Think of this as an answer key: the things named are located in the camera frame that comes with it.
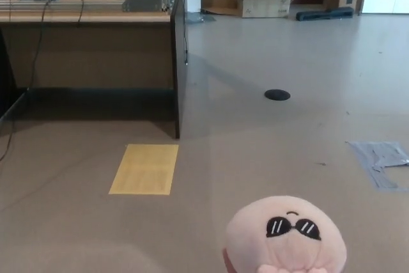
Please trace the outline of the person's bare hand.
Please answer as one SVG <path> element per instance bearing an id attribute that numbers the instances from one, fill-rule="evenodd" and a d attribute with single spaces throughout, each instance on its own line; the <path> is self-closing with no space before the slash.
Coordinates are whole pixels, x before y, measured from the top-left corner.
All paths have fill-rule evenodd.
<path id="1" fill-rule="evenodd" d="M 236 273 L 236 270 L 235 270 L 234 266 L 232 265 L 232 263 L 231 263 L 231 261 L 229 259 L 229 256 L 227 254 L 226 249 L 223 249 L 222 254 L 223 254 L 224 264 L 226 266 L 227 272 L 228 273 Z"/>

